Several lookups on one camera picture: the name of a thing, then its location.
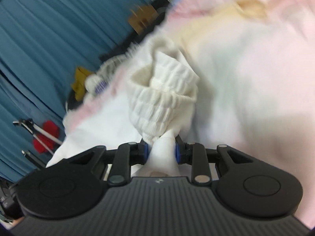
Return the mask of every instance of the curtain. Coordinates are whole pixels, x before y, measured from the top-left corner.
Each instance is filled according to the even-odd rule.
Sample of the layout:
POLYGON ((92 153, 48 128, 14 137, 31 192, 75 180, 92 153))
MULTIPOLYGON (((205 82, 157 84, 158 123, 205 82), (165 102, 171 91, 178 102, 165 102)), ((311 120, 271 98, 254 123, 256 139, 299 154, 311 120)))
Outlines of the curtain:
POLYGON ((148 2, 0 0, 0 176, 16 181, 33 169, 21 154, 33 150, 31 136, 12 121, 52 120, 62 128, 75 68, 96 70, 98 56, 132 30, 130 9, 148 2))

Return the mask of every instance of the red object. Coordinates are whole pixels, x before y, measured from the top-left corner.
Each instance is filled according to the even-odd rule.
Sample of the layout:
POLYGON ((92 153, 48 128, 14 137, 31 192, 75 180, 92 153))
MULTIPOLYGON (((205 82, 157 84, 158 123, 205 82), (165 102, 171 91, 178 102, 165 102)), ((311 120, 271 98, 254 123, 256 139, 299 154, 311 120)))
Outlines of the red object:
MULTIPOLYGON (((44 122, 42 129, 45 130, 46 132, 48 132, 50 135, 53 135, 56 138, 59 137, 59 127, 56 124, 54 124, 51 120, 44 122)), ((38 133, 36 135, 41 141, 43 141, 43 143, 45 145, 48 146, 49 149, 52 150, 54 148, 55 142, 53 140, 49 139, 48 137, 46 137, 40 133, 38 133)), ((43 147, 42 144, 40 142, 38 142, 38 140, 36 140, 36 139, 33 139, 33 146, 36 149, 36 151, 39 152, 40 154, 43 152, 47 152, 45 147, 43 147)))

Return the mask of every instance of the curtain fold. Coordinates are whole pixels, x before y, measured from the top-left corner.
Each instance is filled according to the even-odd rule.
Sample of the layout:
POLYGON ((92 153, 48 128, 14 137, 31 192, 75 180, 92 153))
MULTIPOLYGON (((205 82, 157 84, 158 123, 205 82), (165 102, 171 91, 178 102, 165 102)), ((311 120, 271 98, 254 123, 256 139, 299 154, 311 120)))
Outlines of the curtain fold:
POLYGON ((148 2, 0 0, 0 126, 7 129, 0 134, 1 176, 16 181, 33 169, 21 156, 32 149, 31 136, 12 121, 31 117, 62 127, 75 68, 96 70, 98 56, 132 30, 130 9, 148 2))

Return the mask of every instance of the blue curtain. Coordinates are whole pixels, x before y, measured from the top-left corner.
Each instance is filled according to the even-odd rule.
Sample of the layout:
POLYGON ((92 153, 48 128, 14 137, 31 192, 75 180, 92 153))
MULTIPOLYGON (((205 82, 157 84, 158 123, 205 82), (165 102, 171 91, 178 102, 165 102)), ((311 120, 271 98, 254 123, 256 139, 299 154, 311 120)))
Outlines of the blue curtain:
POLYGON ((150 0, 0 0, 0 176, 16 181, 33 169, 21 154, 31 136, 12 121, 52 120, 62 128, 77 66, 125 39, 134 5, 150 0))

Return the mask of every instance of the ribbed gray surface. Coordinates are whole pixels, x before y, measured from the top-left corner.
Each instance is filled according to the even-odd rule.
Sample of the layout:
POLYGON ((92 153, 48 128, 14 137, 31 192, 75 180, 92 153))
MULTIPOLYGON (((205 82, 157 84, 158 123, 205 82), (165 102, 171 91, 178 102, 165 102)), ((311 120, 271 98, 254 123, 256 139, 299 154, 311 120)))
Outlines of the ribbed gray surface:
POLYGON ((308 229, 294 217, 253 221, 226 210, 212 191, 186 178, 133 178, 111 188, 87 213, 63 221, 27 217, 17 236, 304 236, 308 229))

